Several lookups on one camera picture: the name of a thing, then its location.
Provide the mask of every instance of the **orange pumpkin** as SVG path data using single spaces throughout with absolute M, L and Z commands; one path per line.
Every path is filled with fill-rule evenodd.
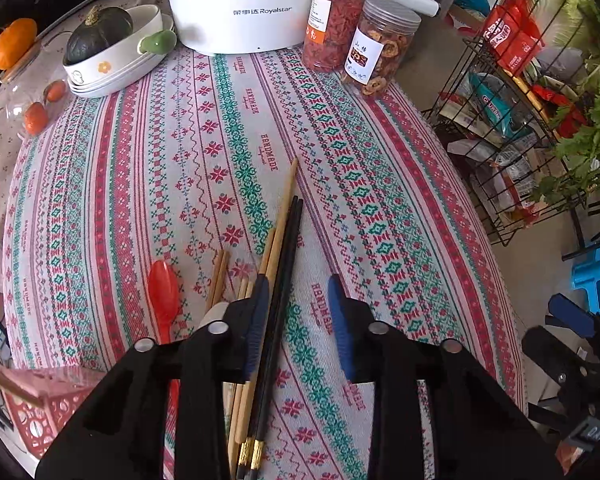
M 19 18 L 0 33 L 0 70 L 15 65 L 36 40 L 38 26 L 31 18 Z

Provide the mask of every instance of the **stacked plates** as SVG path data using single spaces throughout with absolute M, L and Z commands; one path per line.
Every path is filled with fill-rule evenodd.
M 173 18 L 168 14 L 162 15 L 164 28 L 173 30 Z M 77 85 L 70 79 L 68 81 L 71 92 L 80 97 L 103 97 L 122 90 L 124 87 L 135 83 L 138 79 L 147 75 L 164 59 L 166 54 L 151 54 L 145 52 L 142 56 L 126 65 L 124 68 L 112 72 L 104 79 L 100 79 L 92 84 Z

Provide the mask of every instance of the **blue plastic stool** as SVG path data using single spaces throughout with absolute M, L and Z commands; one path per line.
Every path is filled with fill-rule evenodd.
M 600 313 L 600 248 L 590 253 L 586 261 L 573 266 L 571 287 L 583 288 L 587 293 L 590 313 Z

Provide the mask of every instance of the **red and green pattern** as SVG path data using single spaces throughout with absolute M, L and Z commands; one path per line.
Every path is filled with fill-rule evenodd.
M 461 340 L 523 406 L 507 293 L 442 146 L 395 86 L 366 102 L 295 49 L 211 59 L 181 46 L 23 144 L 4 239 L 16 363 L 108 369 L 155 336 L 156 258 L 178 275 L 172 335 L 187 336 L 216 251 L 232 255 L 228 300 L 257 266 L 294 157 L 305 215 L 262 476 L 364 478 L 373 391 L 336 364 L 332 272 L 410 337 Z M 173 425 L 170 412 L 171 448 Z

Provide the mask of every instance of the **green pumpkin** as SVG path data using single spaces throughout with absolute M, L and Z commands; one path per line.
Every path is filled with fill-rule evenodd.
M 94 6 L 66 42 L 63 62 L 65 65 L 80 63 L 124 40 L 133 31 L 134 22 L 125 9 Z

